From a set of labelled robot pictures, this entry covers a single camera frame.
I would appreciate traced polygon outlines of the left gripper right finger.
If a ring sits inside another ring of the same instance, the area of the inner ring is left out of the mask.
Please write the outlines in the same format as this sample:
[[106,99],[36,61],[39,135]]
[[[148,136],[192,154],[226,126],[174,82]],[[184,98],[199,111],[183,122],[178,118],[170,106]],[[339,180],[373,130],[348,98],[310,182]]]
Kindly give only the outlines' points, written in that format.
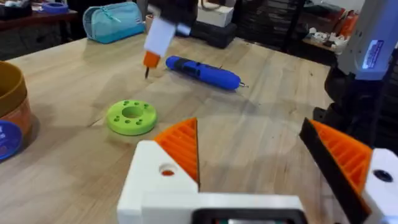
[[397,155],[304,119],[299,136],[350,223],[397,224]]

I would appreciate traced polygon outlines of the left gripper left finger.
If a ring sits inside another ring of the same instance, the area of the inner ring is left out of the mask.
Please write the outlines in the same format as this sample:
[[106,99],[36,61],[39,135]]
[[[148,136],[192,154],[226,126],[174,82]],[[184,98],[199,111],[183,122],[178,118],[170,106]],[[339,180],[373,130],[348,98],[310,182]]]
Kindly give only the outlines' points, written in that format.
[[197,193],[200,188],[197,119],[176,123],[140,141],[117,205],[119,223],[142,223],[142,199],[152,192]]

